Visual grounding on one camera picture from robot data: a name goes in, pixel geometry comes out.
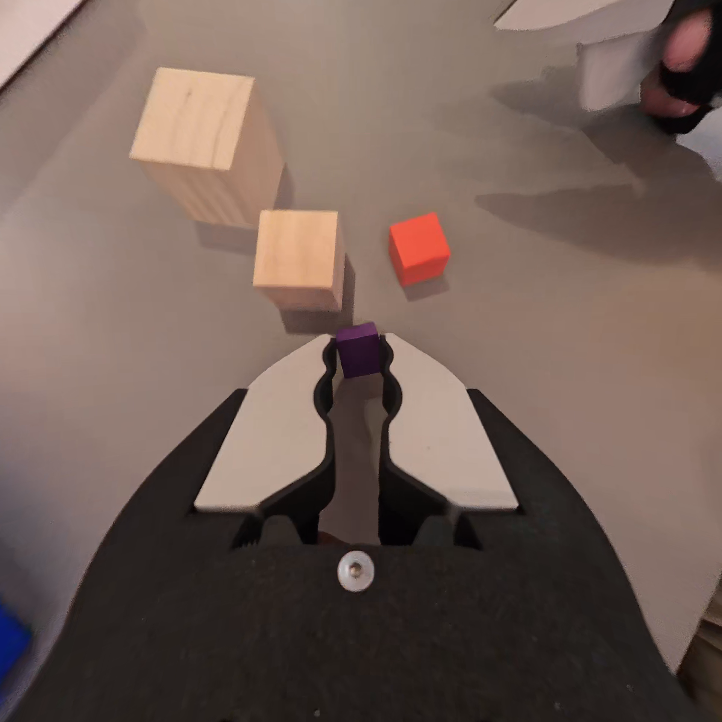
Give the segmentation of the red wooden cube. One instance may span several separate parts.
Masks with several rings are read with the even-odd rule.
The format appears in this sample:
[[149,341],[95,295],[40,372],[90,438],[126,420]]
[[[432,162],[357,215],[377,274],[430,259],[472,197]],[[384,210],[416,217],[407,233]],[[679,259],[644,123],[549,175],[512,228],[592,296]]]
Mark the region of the red wooden cube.
[[388,252],[402,287],[442,276],[450,259],[450,247],[438,214],[431,212],[392,224]]

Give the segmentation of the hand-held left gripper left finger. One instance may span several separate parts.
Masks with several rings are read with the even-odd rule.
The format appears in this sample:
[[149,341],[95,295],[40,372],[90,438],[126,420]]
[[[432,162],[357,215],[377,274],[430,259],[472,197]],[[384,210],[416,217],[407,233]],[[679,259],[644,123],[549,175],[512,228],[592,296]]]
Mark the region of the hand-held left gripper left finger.
[[333,496],[329,422],[336,339],[329,334],[281,358],[248,387],[194,501],[198,512],[306,520]]

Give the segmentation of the medium wooden cube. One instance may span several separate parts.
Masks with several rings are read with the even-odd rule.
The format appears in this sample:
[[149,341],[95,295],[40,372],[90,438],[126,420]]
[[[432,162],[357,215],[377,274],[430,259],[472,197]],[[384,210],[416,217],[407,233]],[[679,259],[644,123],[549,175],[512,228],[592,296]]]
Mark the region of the medium wooden cube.
[[253,288],[278,310],[341,311],[345,262],[337,211],[260,213]]

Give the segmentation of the person's right hand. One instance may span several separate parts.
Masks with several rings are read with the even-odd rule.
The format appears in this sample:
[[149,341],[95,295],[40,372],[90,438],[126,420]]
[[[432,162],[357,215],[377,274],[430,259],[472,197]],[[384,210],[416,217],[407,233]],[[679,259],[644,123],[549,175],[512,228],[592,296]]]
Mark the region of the person's right hand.
[[686,118],[699,104],[670,95],[660,80],[661,66],[672,73],[688,73],[704,54],[713,27],[710,8],[688,14],[676,25],[666,41],[661,60],[640,85],[640,109],[659,118]]

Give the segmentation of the blue plastic bin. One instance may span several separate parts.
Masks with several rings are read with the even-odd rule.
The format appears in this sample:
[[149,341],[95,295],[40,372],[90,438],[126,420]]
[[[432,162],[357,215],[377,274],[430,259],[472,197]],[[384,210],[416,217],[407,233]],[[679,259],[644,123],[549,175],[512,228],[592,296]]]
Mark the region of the blue plastic bin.
[[32,631],[5,604],[1,604],[1,685],[30,646]]

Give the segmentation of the white folding stand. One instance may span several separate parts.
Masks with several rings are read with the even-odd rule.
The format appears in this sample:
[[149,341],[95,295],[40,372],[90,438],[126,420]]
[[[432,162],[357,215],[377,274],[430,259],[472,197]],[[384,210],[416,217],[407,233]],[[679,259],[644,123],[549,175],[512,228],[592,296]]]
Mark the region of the white folding stand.
[[1,88],[51,39],[83,1],[1,1]]

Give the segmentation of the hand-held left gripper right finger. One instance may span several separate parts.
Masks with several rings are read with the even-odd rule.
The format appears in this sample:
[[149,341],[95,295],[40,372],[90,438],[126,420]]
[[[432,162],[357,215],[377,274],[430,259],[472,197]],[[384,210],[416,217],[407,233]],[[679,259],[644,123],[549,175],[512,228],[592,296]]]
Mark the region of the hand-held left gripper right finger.
[[519,501],[465,385],[400,336],[381,339],[381,499],[405,520],[515,512]]

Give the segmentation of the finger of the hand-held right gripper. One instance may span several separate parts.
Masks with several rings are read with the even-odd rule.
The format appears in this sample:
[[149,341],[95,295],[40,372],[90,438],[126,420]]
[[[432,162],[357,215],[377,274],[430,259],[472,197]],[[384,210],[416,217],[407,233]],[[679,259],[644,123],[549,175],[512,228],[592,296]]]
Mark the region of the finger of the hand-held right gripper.
[[516,1],[495,20],[503,31],[564,30],[578,35],[628,35],[653,30],[673,1]]

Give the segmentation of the purple wooden cube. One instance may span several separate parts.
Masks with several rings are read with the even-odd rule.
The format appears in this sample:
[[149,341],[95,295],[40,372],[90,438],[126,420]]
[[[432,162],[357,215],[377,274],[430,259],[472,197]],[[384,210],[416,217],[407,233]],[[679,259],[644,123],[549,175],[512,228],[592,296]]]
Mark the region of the purple wooden cube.
[[344,378],[381,372],[380,337],[374,322],[339,329],[336,342]]

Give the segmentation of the large wooden cube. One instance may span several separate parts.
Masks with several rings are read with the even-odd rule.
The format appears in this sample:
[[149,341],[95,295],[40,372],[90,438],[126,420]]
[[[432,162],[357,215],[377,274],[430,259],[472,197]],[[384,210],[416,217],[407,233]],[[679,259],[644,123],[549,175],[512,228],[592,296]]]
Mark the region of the large wooden cube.
[[194,221],[257,229],[284,159],[256,78],[159,67],[129,157]]

